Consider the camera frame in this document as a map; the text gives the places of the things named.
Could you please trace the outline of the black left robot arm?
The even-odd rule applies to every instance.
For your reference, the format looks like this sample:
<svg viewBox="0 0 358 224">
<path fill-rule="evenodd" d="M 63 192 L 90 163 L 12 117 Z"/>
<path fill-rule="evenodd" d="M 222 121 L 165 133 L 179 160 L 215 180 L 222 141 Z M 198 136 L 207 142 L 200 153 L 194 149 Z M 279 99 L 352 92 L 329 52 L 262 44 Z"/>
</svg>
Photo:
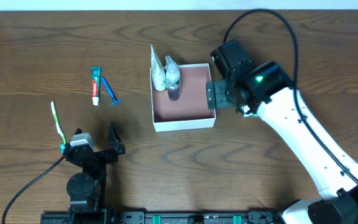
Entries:
<svg viewBox="0 0 358 224">
<path fill-rule="evenodd" d="M 126 153 L 114 123 L 109 127 L 108 144 L 108 150 L 96 152 L 90 134 L 78 128 L 65 145 L 64 158 L 82 168 L 67 183 L 70 196 L 68 223 L 119 223 L 118 213 L 105 201 L 106 166 L 117 162 L 118 156 Z"/>
</svg>

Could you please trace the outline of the white speckled cream tube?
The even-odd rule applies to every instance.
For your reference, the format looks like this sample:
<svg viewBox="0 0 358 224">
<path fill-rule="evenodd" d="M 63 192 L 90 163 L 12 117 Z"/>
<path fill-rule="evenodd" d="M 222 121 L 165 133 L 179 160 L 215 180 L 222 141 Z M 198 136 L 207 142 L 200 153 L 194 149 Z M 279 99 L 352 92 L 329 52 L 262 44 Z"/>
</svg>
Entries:
<svg viewBox="0 0 358 224">
<path fill-rule="evenodd" d="M 161 64 L 161 61 L 153 47 L 150 46 L 150 68 L 151 68 L 151 77 L 152 77 L 152 84 L 157 91 L 165 91 L 166 84 L 165 84 L 165 70 Z"/>
</svg>

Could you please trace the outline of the clear pump bottle purple liquid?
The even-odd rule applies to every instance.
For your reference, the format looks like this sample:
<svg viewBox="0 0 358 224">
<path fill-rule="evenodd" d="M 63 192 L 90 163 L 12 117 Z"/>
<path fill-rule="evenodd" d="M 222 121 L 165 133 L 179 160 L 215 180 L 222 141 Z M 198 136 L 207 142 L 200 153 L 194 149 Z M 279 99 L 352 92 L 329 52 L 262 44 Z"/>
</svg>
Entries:
<svg viewBox="0 0 358 224">
<path fill-rule="evenodd" d="M 169 55 L 165 57 L 165 61 L 166 61 L 165 84 L 168 92 L 168 97 L 170 100 L 176 101 L 179 99 L 181 95 L 180 68 Z"/>
</svg>

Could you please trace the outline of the green Dettol soap bar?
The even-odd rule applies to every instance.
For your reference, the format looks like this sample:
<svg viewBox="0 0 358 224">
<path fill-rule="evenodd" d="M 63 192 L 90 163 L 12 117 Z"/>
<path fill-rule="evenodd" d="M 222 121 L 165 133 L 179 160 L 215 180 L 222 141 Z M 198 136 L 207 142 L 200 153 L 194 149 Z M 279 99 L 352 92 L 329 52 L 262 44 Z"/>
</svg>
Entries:
<svg viewBox="0 0 358 224">
<path fill-rule="evenodd" d="M 254 113 L 248 106 L 242 106 L 242 115 L 243 117 L 258 117 L 257 113 Z"/>
</svg>

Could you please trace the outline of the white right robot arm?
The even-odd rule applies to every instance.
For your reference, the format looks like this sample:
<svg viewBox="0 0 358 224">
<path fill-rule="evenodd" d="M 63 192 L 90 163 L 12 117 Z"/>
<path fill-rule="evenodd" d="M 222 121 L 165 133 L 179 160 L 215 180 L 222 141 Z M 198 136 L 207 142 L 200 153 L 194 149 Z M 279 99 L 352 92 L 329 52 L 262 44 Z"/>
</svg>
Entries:
<svg viewBox="0 0 358 224">
<path fill-rule="evenodd" d="M 285 141 L 311 176 L 320 197 L 298 200 L 276 214 L 277 223 L 358 223 L 358 163 L 313 116 L 276 62 L 256 65 L 238 40 L 210 53 L 223 76 L 208 82 L 208 107 L 235 107 L 258 116 Z"/>
</svg>

